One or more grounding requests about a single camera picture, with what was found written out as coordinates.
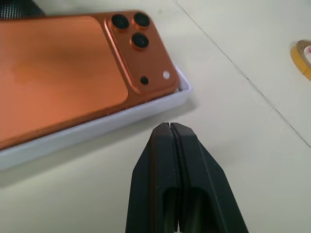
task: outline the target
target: tape roll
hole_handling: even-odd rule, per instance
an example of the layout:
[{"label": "tape roll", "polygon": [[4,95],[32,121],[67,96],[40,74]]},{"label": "tape roll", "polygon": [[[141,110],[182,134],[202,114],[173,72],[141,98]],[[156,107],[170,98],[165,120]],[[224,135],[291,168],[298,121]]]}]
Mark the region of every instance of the tape roll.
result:
[{"label": "tape roll", "polygon": [[311,80],[311,63],[306,57],[305,49],[306,47],[311,47],[311,41],[300,40],[291,50],[292,60],[298,69],[305,75],[309,80]]}]

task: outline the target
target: camera lens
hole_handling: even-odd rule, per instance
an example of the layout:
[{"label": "camera lens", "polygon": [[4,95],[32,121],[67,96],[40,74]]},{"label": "camera lens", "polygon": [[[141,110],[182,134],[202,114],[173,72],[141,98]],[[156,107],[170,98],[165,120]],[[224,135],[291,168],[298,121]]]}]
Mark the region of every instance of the camera lens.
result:
[{"label": "camera lens", "polygon": [[148,38],[141,33],[135,33],[132,36],[132,42],[135,46],[142,48],[142,49],[149,45]]},{"label": "camera lens", "polygon": [[150,24],[149,17],[141,12],[134,15],[134,22],[141,27],[148,27]]},{"label": "camera lens", "polygon": [[142,76],[140,82],[144,85],[147,85],[149,83],[149,79],[146,76]]},{"label": "camera lens", "polygon": [[130,25],[127,18],[124,15],[114,15],[111,18],[113,25],[119,29],[127,29]]}]

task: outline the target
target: table surface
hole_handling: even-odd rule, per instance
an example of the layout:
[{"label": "table surface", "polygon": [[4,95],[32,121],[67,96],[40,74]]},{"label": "table surface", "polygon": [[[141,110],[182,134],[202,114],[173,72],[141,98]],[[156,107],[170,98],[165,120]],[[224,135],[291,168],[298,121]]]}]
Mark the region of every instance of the table surface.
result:
[{"label": "table surface", "polygon": [[37,0],[47,14],[142,9],[194,87],[181,107],[0,175],[1,233],[124,232],[132,170],[161,122],[191,127],[252,233],[308,233],[311,82],[290,47],[311,3]]}]

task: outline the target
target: orange smartphone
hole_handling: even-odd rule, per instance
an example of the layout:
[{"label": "orange smartphone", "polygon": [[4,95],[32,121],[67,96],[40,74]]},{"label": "orange smartphone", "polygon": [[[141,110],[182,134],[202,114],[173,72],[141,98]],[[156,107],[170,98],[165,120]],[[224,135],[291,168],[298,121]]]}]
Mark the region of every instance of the orange smartphone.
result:
[{"label": "orange smartphone", "polygon": [[173,93],[141,11],[0,22],[0,150]]}]

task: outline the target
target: black clamp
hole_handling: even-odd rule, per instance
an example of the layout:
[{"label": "black clamp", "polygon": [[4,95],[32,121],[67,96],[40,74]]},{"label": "black clamp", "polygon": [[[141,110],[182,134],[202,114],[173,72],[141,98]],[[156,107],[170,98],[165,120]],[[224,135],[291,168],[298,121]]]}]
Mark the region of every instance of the black clamp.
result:
[{"label": "black clamp", "polygon": [[0,0],[0,20],[42,16],[44,12],[32,0]]},{"label": "black clamp", "polygon": [[192,129],[157,126],[137,162],[126,233],[247,233],[224,171]]}]

